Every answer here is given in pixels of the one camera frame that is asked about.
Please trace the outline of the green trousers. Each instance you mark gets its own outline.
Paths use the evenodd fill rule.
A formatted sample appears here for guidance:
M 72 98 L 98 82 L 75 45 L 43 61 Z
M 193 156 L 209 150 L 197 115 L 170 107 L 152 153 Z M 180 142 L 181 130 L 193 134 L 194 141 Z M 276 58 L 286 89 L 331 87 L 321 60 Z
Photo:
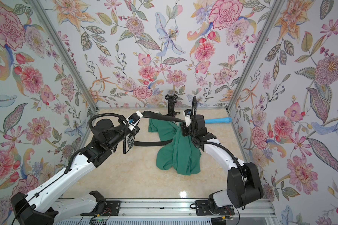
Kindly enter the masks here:
M 160 140 L 171 141 L 159 149 L 156 166 L 161 170 L 174 168 L 178 174 L 200 173 L 201 151 L 196 148 L 190 136 L 183 136 L 179 124 L 150 119 L 148 131 L 158 133 Z

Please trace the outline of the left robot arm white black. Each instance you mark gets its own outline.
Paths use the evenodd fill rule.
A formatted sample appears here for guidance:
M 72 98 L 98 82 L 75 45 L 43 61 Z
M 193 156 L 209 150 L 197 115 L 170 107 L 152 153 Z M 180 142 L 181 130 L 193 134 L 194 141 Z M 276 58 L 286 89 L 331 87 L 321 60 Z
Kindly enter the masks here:
M 120 142 L 126 153 L 127 136 L 135 133 L 142 117 L 139 111 L 129 118 L 116 113 L 93 116 L 88 121 L 93 133 L 91 142 L 74 152 L 67 166 L 52 178 L 26 194 L 18 192 L 11 198 L 13 221 L 21 225 L 53 225 L 78 214 L 106 213 L 109 210 L 107 201 L 99 191 L 59 203 L 57 200 L 78 180 L 103 164 Z

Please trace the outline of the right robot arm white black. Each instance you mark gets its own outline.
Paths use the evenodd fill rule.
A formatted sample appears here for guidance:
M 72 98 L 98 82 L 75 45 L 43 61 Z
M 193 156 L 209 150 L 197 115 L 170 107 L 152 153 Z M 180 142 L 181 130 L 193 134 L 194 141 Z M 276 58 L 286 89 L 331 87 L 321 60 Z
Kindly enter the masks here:
M 227 206 L 245 209 L 246 205 L 264 197 L 257 166 L 237 158 L 214 134 L 207 131 L 204 116 L 197 114 L 196 97 L 192 99 L 191 109 L 185 110 L 182 133 L 191 138 L 196 148 L 214 158 L 227 173 L 226 189 L 208 197 L 211 213 L 217 215 L 219 210 Z

